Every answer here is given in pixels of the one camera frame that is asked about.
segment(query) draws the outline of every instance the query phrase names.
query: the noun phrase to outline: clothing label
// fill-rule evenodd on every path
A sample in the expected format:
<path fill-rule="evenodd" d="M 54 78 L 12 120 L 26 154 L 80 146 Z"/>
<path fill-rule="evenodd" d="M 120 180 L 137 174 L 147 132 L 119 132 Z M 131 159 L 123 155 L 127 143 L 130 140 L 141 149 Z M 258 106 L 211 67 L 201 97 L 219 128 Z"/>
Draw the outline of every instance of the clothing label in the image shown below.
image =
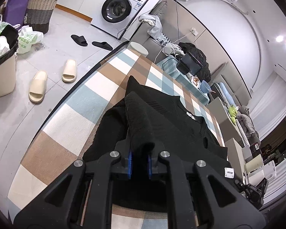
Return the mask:
<path fill-rule="evenodd" d="M 234 178 L 234 169 L 233 168 L 224 168 L 224 177 Z"/>
<path fill-rule="evenodd" d="M 136 6 L 133 7 L 134 10 L 138 10 L 141 7 L 141 4 L 137 3 Z"/>
<path fill-rule="evenodd" d="M 195 118 L 191 113 L 186 112 L 186 114 L 187 114 L 189 117 L 191 117 L 193 120 L 196 120 L 196 118 Z"/>

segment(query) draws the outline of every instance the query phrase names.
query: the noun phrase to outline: recessed light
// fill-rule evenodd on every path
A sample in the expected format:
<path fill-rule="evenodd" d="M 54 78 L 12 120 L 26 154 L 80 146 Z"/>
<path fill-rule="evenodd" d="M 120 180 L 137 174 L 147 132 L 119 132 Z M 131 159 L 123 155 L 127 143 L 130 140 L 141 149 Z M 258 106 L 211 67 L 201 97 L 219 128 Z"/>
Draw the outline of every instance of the recessed light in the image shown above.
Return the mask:
<path fill-rule="evenodd" d="M 283 39 L 284 39 L 284 37 L 280 35 L 280 36 L 277 36 L 276 41 L 277 42 L 282 42 Z"/>

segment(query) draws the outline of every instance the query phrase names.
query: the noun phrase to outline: purple bag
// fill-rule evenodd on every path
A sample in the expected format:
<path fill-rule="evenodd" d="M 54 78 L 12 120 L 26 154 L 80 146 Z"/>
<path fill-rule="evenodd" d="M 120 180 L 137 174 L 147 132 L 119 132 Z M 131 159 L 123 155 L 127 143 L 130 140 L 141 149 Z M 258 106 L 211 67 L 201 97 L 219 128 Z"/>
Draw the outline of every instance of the purple bag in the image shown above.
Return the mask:
<path fill-rule="evenodd" d="M 11 25 L 22 26 L 29 0 L 8 0 L 3 15 L 3 21 Z"/>

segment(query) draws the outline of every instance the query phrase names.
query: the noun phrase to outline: triangular cutout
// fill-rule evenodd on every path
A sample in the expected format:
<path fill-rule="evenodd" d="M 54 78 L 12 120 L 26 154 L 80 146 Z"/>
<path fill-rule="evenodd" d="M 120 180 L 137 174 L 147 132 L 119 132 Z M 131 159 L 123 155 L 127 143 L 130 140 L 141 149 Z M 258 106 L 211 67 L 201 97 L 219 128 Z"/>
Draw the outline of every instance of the triangular cutout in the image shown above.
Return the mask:
<path fill-rule="evenodd" d="M 236 201 L 234 195 L 232 195 L 214 176 L 208 176 L 208 179 L 219 207 L 225 207 Z"/>
<path fill-rule="evenodd" d="M 55 207 L 61 207 L 71 179 L 72 175 L 67 175 L 65 178 L 63 178 L 59 183 L 57 183 L 56 187 L 46 195 L 44 201 L 54 205 Z"/>

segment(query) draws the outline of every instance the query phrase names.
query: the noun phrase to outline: bed headboard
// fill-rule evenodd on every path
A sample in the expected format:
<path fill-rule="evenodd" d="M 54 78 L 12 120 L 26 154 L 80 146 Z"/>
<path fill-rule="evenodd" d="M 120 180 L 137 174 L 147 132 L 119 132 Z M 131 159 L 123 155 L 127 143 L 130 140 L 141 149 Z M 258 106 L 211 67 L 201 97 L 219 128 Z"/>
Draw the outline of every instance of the bed headboard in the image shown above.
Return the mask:
<path fill-rule="evenodd" d="M 237 68 L 230 61 L 221 64 L 211 74 L 209 85 L 223 83 L 237 106 L 247 105 L 250 93 Z"/>

